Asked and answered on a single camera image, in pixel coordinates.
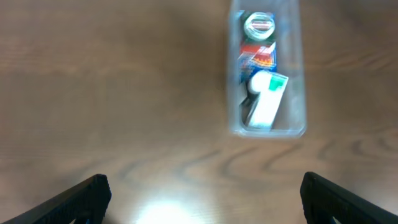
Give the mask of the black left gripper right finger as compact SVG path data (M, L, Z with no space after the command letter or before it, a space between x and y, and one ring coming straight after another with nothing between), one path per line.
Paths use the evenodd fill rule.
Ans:
M397 215L314 172L304 174L300 196L305 219L309 224L397 224Z

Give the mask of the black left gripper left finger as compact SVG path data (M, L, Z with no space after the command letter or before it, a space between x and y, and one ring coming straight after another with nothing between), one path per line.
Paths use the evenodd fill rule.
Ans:
M96 174L4 224L101 224L111 191L104 174Z

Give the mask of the dark bottle white cap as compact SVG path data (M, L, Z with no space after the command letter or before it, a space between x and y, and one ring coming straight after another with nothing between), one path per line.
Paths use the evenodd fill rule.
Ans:
M248 92L255 96L250 98L244 108L247 113L248 126L268 126L270 123L270 91L272 74L262 70L257 72L247 85Z

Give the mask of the blue Kool Fever box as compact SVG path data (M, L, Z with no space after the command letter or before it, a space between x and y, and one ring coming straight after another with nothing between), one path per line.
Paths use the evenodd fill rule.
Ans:
M243 13L244 10L239 11L239 17ZM269 43L247 43L247 42L242 42L242 39L240 40L239 43L239 50L243 44L271 44L272 42ZM253 63L250 62L244 62L243 60L240 60L238 58L238 63L239 63L239 69L240 69L240 74L239 78L242 82L245 82L249 80L255 73L257 73L260 70L267 70L270 72L276 72L277 71L277 66L274 67L273 69L267 69L264 67L258 67L255 66Z

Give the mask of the red medicine box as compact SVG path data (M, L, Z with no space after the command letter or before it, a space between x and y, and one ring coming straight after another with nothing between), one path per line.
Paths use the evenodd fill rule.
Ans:
M273 69L277 66L276 42L271 44L243 44L239 59L255 66Z

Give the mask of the green round tin box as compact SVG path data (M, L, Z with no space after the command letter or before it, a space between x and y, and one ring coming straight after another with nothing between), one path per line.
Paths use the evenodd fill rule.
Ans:
M239 17L242 42L269 43L275 41L275 16L271 12L243 11Z

